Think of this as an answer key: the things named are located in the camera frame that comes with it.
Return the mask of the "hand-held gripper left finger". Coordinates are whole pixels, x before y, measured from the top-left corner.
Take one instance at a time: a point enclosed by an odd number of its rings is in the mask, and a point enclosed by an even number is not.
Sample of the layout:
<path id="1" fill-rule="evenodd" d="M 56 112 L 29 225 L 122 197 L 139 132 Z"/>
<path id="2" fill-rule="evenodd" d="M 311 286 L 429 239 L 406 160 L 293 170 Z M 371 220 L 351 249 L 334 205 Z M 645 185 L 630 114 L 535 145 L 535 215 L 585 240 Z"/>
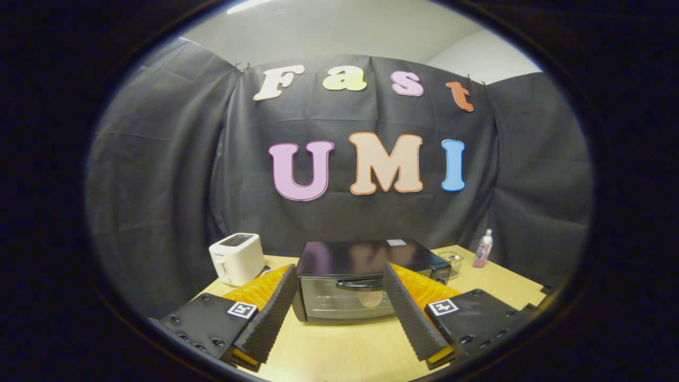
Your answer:
<path id="1" fill-rule="evenodd" d="M 183 345 L 257 372 L 268 360 L 298 285 L 296 266 L 287 264 L 221 296 L 201 293 L 150 322 Z"/>

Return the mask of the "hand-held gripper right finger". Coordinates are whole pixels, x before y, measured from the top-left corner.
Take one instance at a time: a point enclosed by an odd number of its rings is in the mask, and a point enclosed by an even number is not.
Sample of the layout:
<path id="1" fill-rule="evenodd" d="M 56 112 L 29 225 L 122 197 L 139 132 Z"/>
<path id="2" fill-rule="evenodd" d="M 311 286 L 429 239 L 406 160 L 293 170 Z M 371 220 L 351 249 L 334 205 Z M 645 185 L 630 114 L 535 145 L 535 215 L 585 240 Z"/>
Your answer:
<path id="1" fill-rule="evenodd" d="M 382 283 L 418 360 L 429 369 L 477 355 L 520 331 L 536 307 L 516 309 L 489 292 L 460 293 L 394 263 Z"/>

